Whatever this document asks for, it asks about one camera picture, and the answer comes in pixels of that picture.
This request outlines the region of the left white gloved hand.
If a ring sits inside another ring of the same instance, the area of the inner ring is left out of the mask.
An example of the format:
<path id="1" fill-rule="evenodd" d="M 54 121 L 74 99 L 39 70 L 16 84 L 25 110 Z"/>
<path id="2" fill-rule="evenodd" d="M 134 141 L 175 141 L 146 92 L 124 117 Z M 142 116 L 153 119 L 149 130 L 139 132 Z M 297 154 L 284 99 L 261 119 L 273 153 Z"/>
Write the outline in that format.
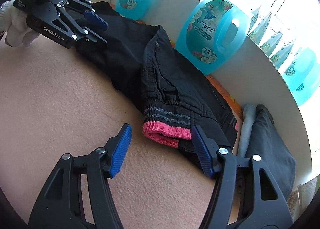
<path id="1" fill-rule="evenodd" d="M 27 14 L 13 6 L 12 1 L 1 5 L 1 37 L 6 33 L 5 43 L 16 48 L 28 47 L 39 33 L 32 30 L 26 22 Z"/>

